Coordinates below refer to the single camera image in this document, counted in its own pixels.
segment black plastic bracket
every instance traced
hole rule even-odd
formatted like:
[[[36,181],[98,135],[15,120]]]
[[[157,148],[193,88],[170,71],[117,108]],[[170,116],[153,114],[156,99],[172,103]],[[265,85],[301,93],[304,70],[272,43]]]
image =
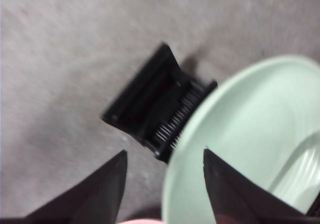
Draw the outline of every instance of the black plastic bracket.
[[[184,125],[215,87],[216,81],[205,88],[184,73],[170,47],[162,44],[102,120],[130,134],[167,163]]]

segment concrete floor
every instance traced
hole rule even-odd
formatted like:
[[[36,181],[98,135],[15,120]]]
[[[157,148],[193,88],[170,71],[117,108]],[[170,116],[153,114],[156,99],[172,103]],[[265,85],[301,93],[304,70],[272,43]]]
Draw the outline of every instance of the concrete floor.
[[[129,164],[118,220],[158,215],[166,165],[99,116],[161,41],[179,63],[196,60],[204,83],[284,53],[320,61],[320,0],[1,0],[1,7],[2,216],[30,213],[122,149]]]

